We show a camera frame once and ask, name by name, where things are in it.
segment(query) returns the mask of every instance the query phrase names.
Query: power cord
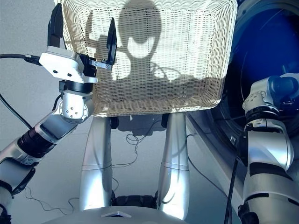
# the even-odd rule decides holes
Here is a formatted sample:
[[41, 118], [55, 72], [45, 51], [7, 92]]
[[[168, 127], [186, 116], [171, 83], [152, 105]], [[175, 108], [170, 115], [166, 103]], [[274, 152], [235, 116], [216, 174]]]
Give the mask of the power cord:
[[128, 144], [132, 145], [132, 146], [135, 146], [134, 148], [134, 153], [136, 154], [136, 157], [135, 159], [132, 161], [132, 162], [128, 162], [128, 163], [120, 163], [120, 164], [114, 164], [112, 165], [113, 168], [123, 168], [123, 167], [128, 167], [130, 165], [132, 165], [134, 162], [136, 162], [137, 158], [138, 158], [138, 152], [137, 152], [137, 149], [138, 149], [138, 146], [139, 146], [139, 143], [142, 142], [146, 136], [148, 136], [149, 132], [151, 131], [152, 127], [158, 123], [158, 122], [161, 122], [160, 120], [157, 120], [157, 121], [154, 121], [153, 124], [149, 127], [148, 131], [146, 132], [146, 134], [142, 137], [142, 138], [138, 138], [136, 135], [133, 135], [133, 134], [127, 134], [126, 136], [126, 141]]
[[56, 97], [56, 99], [55, 99], [55, 101], [54, 101], [54, 105], [53, 105], [52, 111], [56, 110], [57, 103], [58, 103], [58, 100], [59, 100], [60, 98], [62, 99], [62, 94], [60, 94], [58, 97]]
[[[20, 54], [0, 54], [0, 59], [1, 58], [20, 58], [24, 59], [26, 62], [33, 63], [36, 65], [41, 65], [38, 61], [39, 58], [38, 56], [34, 55], [20, 55]], [[11, 105], [3, 98], [3, 96], [0, 94], [0, 100], [6, 106], [28, 129], [31, 129], [32, 126], [17, 112], [15, 111]]]
[[13, 113], [14, 116], [16, 116], [28, 129], [32, 128], [32, 126], [21, 115], [19, 115], [19, 113], [15, 111], [11, 107], [11, 105], [9, 105], [9, 103], [3, 98], [1, 94], [0, 94], [0, 100], [4, 104], [4, 106], [6, 106], [11, 111], [11, 113]]
[[[26, 197], [27, 199], [30, 199], [30, 200], [38, 201], [38, 202], [41, 204], [42, 209], [43, 209], [44, 211], [59, 210], [59, 211], [60, 211], [62, 214], [64, 214], [64, 215], [70, 215], [70, 214], [72, 214], [72, 213], [74, 212], [75, 208], [74, 208], [74, 206], [72, 205], [71, 200], [73, 200], [73, 199], [79, 199], [78, 197], [72, 197], [72, 198], [70, 198], [70, 199], [68, 200], [68, 204], [70, 204], [70, 206], [71, 206], [71, 210], [69, 210], [69, 209], [66, 209], [66, 208], [53, 208], [49, 203], [34, 198], [34, 197], [32, 196], [31, 188], [28, 187], [28, 186], [25, 188], [25, 197]], [[50, 207], [50, 209], [45, 209], [44, 204], [48, 205], [48, 206]], [[70, 211], [71, 213], [70, 213], [70, 214], [66, 214], [66, 213], [64, 213], [64, 212], [62, 211], [62, 209], [67, 210], [67, 211]]]
[[[189, 136], [194, 136], [197, 134], [189, 134], [187, 135], [187, 138]], [[232, 177], [231, 177], [231, 181], [230, 181], [230, 186], [229, 186], [229, 192], [228, 192], [228, 196], [225, 194], [225, 192], [223, 190], [221, 190], [216, 184], [214, 184], [210, 179], [208, 179], [202, 172], [200, 172], [196, 166], [193, 164], [193, 162], [191, 161], [190, 157], [188, 156], [188, 160], [191, 163], [191, 165], [193, 166], [193, 168], [199, 173], [201, 174], [207, 181], [209, 181], [214, 187], [216, 187], [228, 200], [227, 200], [227, 205], [226, 205], [226, 211], [225, 211], [225, 218], [224, 218], [224, 224], [228, 224], [232, 222], [232, 207], [231, 207], [231, 201], [232, 201], [232, 195], [233, 195], [233, 190], [234, 190], [234, 183], [235, 183], [235, 175], [236, 175], [236, 171], [237, 171], [237, 165], [238, 165], [238, 158], [235, 158], [235, 162], [234, 162], [234, 167], [233, 167], [233, 172], [232, 172]]]

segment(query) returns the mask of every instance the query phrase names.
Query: wire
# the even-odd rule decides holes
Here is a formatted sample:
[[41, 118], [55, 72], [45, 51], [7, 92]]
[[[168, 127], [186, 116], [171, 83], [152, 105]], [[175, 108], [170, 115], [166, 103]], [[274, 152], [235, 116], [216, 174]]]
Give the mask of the wire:
[[245, 64], [245, 59], [246, 59], [247, 54], [248, 54], [248, 51], [246, 51], [246, 54], [244, 56], [243, 63], [242, 63], [242, 68], [241, 68], [241, 74], [240, 74], [240, 88], [241, 88], [241, 94], [242, 94], [243, 101], [245, 99], [244, 99], [243, 91], [242, 91], [242, 73], [243, 73], [243, 67], [244, 67], [244, 64]]
[[[194, 136], [194, 135], [197, 135], [197, 134], [195, 134], [195, 133], [193, 133], [193, 134], [189, 134], [189, 135], [187, 135], [187, 137], [186, 138], [188, 138], [189, 136]], [[228, 197], [226, 194], [225, 194], [225, 192], [223, 191], [223, 190], [221, 190], [216, 184], [214, 184], [209, 178], [207, 178], [202, 172], [200, 172], [198, 169], [197, 169], [197, 167], [194, 165], [194, 163], [191, 161], [191, 159], [190, 159], [190, 157], [188, 156], [188, 160], [189, 160], [189, 162], [190, 162], [190, 164], [193, 166], [193, 168], [200, 174], [200, 175], [202, 175], [207, 181], [209, 181], [210, 182], [210, 184], [212, 184], [215, 188], [217, 188], [225, 197]]]
[[231, 217], [231, 201], [232, 201], [232, 196], [233, 196], [233, 190], [234, 190], [234, 183], [235, 183], [235, 174], [237, 171], [237, 166], [238, 166], [238, 157], [236, 156], [235, 162], [234, 162], [234, 167], [233, 167], [233, 172], [232, 172], [232, 178], [230, 180], [230, 186], [229, 186], [229, 192], [228, 192], [228, 201], [226, 204], [226, 209], [225, 209], [225, 217], [224, 217], [224, 224], [228, 224], [228, 220]]
[[[30, 197], [27, 196], [27, 190], [26, 190], [26, 188], [29, 189], [29, 195], [30, 195]], [[70, 198], [70, 199], [67, 201], [68, 204], [70, 204], [70, 206], [71, 206], [71, 210], [69, 210], [69, 209], [65, 209], [65, 208], [53, 208], [49, 203], [34, 198], [34, 197], [32, 196], [31, 188], [28, 187], [28, 186], [27, 186], [26, 188], [25, 188], [25, 197], [26, 197], [27, 199], [31, 199], [31, 200], [34, 200], [34, 201], [38, 201], [38, 202], [41, 204], [42, 209], [43, 209], [44, 211], [59, 210], [59, 211], [60, 211], [62, 214], [64, 214], [64, 215], [70, 215], [70, 214], [72, 214], [72, 213], [74, 212], [74, 210], [75, 210], [74, 206], [73, 206], [72, 203], [71, 203], [71, 200], [73, 200], [73, 199], [79, 199], [78, 197], [72, 197], [72, 198]], [[48, 206], [50, 207], [50, 209], [45, 209], [43, 203], [46, 204], [46, 205], [48, 205]], [[70, 214], [66, 214], [66, 213], [64, 213], [64, 212], [62, 211], [62, 209], [67, 210], [67, 211], [71, 211], [71, 213], [70, 213]]]
[[26, 127], [28, 129], [32, 128], [32, 126], [21, 115], [19, 115], [19, 113], [17, 111], [15, 111], [11, 107], [11, 105], [9, 105], [9, 103], [3, 98], [3, 96], [1, 94], [0, 94], [0, 100], [4, 104], [4, 106], [6, 106], [11, 111], [11, 113], [14, 114], [14, 116], [16, 116], [24, 125], [26, 125]]
[[[20, 55], [20, 54], [0, 54], [0, 58], [22, 58], [24, 59], [25, 56], [24, 55]], [[26, 125], [27, 128], [31, 129], [31, 125], [21, 116], [19, 115], [19, 113], [17, 111], [15, 111], [11, 105], [9, 105], [9, 103], [3, 98], [3, 96], [0, 94], [0, 100], [1, 102], [4, 104], [4, 106], [6, 106], [11, 113], [14, 114], [14, 116], [16, 116], [24, 125]]]
[[113, 180], [115, 180], [116, 181], [116, 183], [117, 183], [117, 187], [113, 190], [113, 191], [116, 191], [117, 189], [118, 189], [118, 187], [119, 187], [119, 185], [120, 185], [120, 183], [118, 182], [118, 180], [116, 180], [114, 177], [112, 177], [112, 179]]
[[21, 58], [21, 59], [24, 59], [25, 55], [20, 55], [20, 54], [1, 54], [0, 58]]
[[277, 16], [279, 13], [281, 13], [284, 9], [279, 10], [277, 13], [275, 13], [271, 18], [269, 18], [260, 28], [260, 30], [262, 30], [267, 24], [268, 22], [270, 22], [275, 16]]
[[56, 110], [56, 106], [57, 106], [57, 102], [59, 100], [59, 98], [62, 99], [62, 94], [60, 94], [56, 99], [55, 99], [55, 102], [54, 102], [54, 105], [53, 105], [53, 108], [52, 108], [52, 111]]
[[142, 142], [146, 136], [148, 136], [149, 132], [151, 131], [152, 127], [158, 123], [158, 122], [161, 122], [160, 120], [157, 120], [157, 121], [154, 121], [153, 124], [149, 127], [148, 131], [146, 132], [146, 134], [142, 137], [142, 138], [137, 138], [136, 135], [133, 135], [133, 134], [127, 134], [126, 136], [126, 141], [128, 144], [132, 145], [132, 146], [135, 146], [134, 148], [134, 153], [136, 154], [136, 157], [135, 159], [132, 161], [132, 162], [128, 162], [128, 163], [120, 163], [120, 164], [114, 164], [112, 165], [113, 168], [123, 168], [123, 167], [128, 167], [130, 165], [132, 165], [134, 162], [136, 162], [137, 158], [138, 158], [138, 146], [139, 146], [139, 143]]

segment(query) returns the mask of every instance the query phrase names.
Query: cable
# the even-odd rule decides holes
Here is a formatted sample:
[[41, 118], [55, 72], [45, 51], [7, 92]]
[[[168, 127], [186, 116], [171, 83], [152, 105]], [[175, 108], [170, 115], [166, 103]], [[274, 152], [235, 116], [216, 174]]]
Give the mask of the cable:
[[116, 183], [117, 183], [117, 187], [113, 190], [113, 191], [116, 191], [117, 189], [118, 189], [118, 187], [119, 187], [119, 185], [120, 185], [120, 183], [118, 182], [118, 180], [116, 180], [114, 177], [112, 177], [112, 179], [113, 180], [115, 180], [116, 181]]
[[[27, 62], [39, 64], [38, 56], [31, 56], [31, 55], [20, 55], [20, 54], [0, 54], [0, 58], [20, 58], [24, 59]], [[11, 105], [3, 98], [3, 96], [0, 94], [0, 100], [6, 106], [24, 125], [26, 125], [27, 128], [31, 129], [31, 125], [21, 116], [18, 114], [17, 111], [15, 111]]]
[[[197, 135], [197, 134], [195, 134], [195, 133], [193, 133], [193, 134], [189, 134], [189, 135], [187, 135], [187, 137], [186, 138], [188, 138], [189, 136], [194, 136], [194, 135]], [[223, 190], [221, 190], [216, 184], [214, 184], [209, 178], [207, 178], [202, 172], [200, 172], [198, 169], [197, 169], [197, 167], [194, 165], [194, 163], [191, 161], [191, 159], [190, 159], [190, 157], [188, 156], [188, 160], [189, 160], [189, 162], [190, 162], [190, 164], [193, 166], [193, 168], [200, 174], [200, 175], [202, 175], [207, 181], [209, 181], [210, 182], [210, 184], [212, 184], [214, 187], [216, 187], [225, 197], [227, 197], [227, 195], [225, 194], [225, 192], [223, 191]]]
[[55, 102], [54, 102], [54, 105], [53, 105], [53, 108], [52, 108], [52, 111], [56, 110], [56, 106], [57, 106], [57, 102], [59, 100], [59, 98], [62, 99], [62, 94], [60, 94], [56, 99], [55, 99]]
[[4, 104], [4, 106], [6, 106], [10, 111], [11, 111], [11, 113], [13, 113], [14, 114], [14, 116], [16, 116], [24, 125], [26, 125], [26, 127], [28, 128], [28, 129], [31, 129], [32, 128], [32, 126], [21, 116], [21, 115], [19, 115], [18, 114], [18, 112], [17, 111], [15, 111], [12, 107], [11, 107], [11, 105], [9, 105], [9, 103], [3, 98], [3, 96], [0, 94], [0, 100], [1, 100], [1, 102]]
[[230, 186], [229, 186], [229, 192], [228, 192], [228, 202], [226, 204], [226, 209], [225, 209], [224, 224], [228, 224], [228, 220], [230, 219], [230, 216], [231, 216], [231, 210], [232, 210], [231, 201], [232, 201], [232, 196], [233, 196], [235, 174], [237, 171], [237, 166], [238, 166], [238, 157], [236, 156], [235, 162], [234, 162], [234, 167], [233, 167], [233, 172], [232, 172], [232, 178], [230, 180]]
[[245, 64], [245, 60], [246, 60], [246, 56], [247, 56], [247, 54], [248, 54], [248, 51], [246, 51], [246, 54], [245, 54], [245, 56], [244, 56], [243, 63], [242, 63], [242, 68], [241, 68], [241, 74], [240, 74], [240, 88], [241, 88], [241, 94], [242, 94], [243, 101], [244, 101], [245, 99], [244, 99], [243, 91], [242, 91], [242, 73], [243, 73], [243, 67], [244, 67], [244, 64]]
[[161, 122], [160, 120], [157, 120], [155, 122], [153, 122], [153, 124], [149, 127], [148, 131], [146, 132], [146, 134], [142, 137], [142, 138], [137, 138], [136, 135], [133, 135], [133, 134], [127, 134], [126, 136], [126, 141], [128, 144], [132, 145], [132, 146], [135, 146], [134, 148], [134, 153], [136, 154], [136, 157], [135, 159], [132, 161], [132, 162], [128, 162], [128, 163], [120, 163], [120, 164], [114, 164], [112, 165], [113, 168], [123, 168], [123, 167], [128, 167], [130, 165], [132, 165], [134, 162], [136, 162], [137, 158], [138, 158], [138, 152], [137, 152], [137, 149], [138, 149], [138, 146], [139, 146], [139, 143], [142, 142], [146, 136], [148, 136], [149, 132], [151, 131], [152, 127], [158, 123], [158, 122]]
[[[29, 195], [30, 195], [30, 197], [27, 196], [27, 190], [26, 190], [26, 188], [29, 189]], [[74, 210], [75, 210], [74, 206], [73, 206], [72, 203], [71, 203], [71, 200], [73, 200], [73, 199], [79, 199], [78, 197], [72, 197], [72, 198], [70, 198], [70, 199], [68, 200], [68, 204], [70, 204], [70, 206], [71, 206], [71, 213], [70, 213], [70, 214], [66, 214], [66, 213], [64, 213], [64, 212], [62, 211], [62, 209], [67, 210], [67, 211], [70, 211], [69, 209], [65, 209], [65, 208], [53, 208], [49, 203], [34, 198], [34, 197], [32, 196], [32, 193], [31, 193], [31, 188], [28, 187], [28, 186], [27, 186], [26, 188], [25, 188], [25, 197], [26, 197], [27, 199], [31, 199], [31, 200], [34, 200], [34, 201], [38, 201], [38, 202], [41, 204], [42, 209], [43, 209], [44, 211], [59, 210], [59, 211], [60, 211], [62, 214], [64, 214], [64, 215], [70, 215], [70, 214], [72, 214], [72, 213], [74, 212]], [[50, 209], [45, 209], [43, 203], [46, 204], [46, 205], [48, 205], [48, 206], [50, 207]]]
[[25, 54], [25, 55], [20, 55], [20, 54], [1, 54], [0, 58], [20, 58], [20, 59], [24, 59], [26, 62], [28, 63], [32, 63], [32, 64], [36, 64], [41, 66], [41, 64], [39, 63], [39, 56], [35, 56], [35, 55], [29, 55], [29, 54]]
[[20, 55], [20, 54], [1, 54], [0, 58], [21, 58], [21, 59], [24, 59], [25, 55]]

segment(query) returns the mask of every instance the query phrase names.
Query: white wicker basket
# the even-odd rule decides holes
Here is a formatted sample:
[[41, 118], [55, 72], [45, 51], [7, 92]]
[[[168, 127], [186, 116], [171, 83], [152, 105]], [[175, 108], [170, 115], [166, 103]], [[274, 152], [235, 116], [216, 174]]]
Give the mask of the white wicker basket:
[[112, 72], [98, 69], [94, 115], [194, 111], [221, 99], [236, 0], [55, 0], [67, 49], [97, 60], [115, 19]]

